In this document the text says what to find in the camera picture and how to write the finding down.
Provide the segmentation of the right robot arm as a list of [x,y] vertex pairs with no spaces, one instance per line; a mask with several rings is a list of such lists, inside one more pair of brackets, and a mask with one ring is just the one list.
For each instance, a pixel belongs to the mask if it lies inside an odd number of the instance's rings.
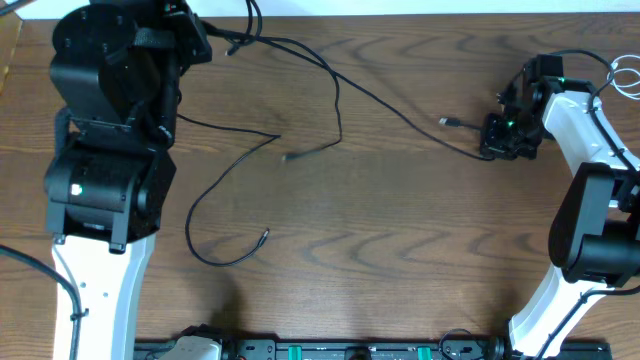
[[490,160],[533,160],[554,140],[572,182],[549,230],[551,265],[528,303],[494,338],[488,359],[555,359],[580,319],[601,299],[631,296],[639,274],[639,159],[607,120],[600,89],[564,74],[565,51],[526,62],[498,93],[479,152]]

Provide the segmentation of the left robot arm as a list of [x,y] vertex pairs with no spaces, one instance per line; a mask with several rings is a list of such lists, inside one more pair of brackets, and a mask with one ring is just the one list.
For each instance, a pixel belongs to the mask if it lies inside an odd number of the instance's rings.
[[183,1],[93,1],[52,35],[64,100],[45,178],[57,290],[57,359],[130,359],[140,292],[176,166],[181,76],[209,62]]

